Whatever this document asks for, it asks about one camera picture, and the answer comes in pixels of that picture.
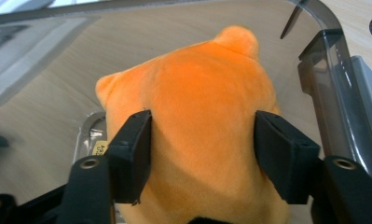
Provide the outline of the clear plastic packet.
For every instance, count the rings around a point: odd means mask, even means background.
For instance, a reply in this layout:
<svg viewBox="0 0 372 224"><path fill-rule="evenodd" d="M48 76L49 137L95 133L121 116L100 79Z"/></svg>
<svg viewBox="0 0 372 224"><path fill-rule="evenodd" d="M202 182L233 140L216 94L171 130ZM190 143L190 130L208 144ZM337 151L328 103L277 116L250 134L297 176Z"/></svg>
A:
<svg viewBox="0 0 372 224"><path fill-rule="evenodd" d="M73 163L90 155L102 155L106 140L105 113L91 113L78 128Z"/></svg>

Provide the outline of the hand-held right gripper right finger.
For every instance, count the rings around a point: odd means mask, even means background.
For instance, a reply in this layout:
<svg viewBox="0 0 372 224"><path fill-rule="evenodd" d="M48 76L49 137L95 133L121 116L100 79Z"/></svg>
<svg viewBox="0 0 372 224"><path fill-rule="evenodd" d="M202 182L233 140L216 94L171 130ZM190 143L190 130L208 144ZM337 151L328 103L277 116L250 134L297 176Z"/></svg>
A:
<svg viewBox="0 0 372 224"><path fill-rule="evenodd" d="M320 146L279 115L257 111L255 156L260 168L289 204L306 204L309 172L318 160Z"/></svg>

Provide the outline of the orange plush toy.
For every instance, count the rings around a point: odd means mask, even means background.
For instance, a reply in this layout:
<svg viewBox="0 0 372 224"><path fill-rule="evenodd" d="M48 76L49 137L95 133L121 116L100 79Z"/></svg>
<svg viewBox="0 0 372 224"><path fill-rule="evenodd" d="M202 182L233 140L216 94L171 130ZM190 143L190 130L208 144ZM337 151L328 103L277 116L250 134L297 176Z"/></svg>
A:
<svg viewBox="0 0 372 224"><path fill-rule="evenodd" d="M127 224L287 224L288 204L259 168L255 113L279 110L255 35L229 26L212 40L102 77L107 137L152 114L151 173Z"/></svg>

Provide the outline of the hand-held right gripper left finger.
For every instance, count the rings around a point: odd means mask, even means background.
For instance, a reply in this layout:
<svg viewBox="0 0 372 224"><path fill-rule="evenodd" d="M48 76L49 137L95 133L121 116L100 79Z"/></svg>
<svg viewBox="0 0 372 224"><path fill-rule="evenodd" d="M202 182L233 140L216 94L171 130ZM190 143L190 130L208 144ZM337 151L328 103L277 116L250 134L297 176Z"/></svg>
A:
<svg viewBox="0 0 372 224"><path fill-rule="evenodd" d="M111 187L116 203L135 205L150 175L151 148L150 110L132 114L118 130L104 153L111 175Z"/></svg>

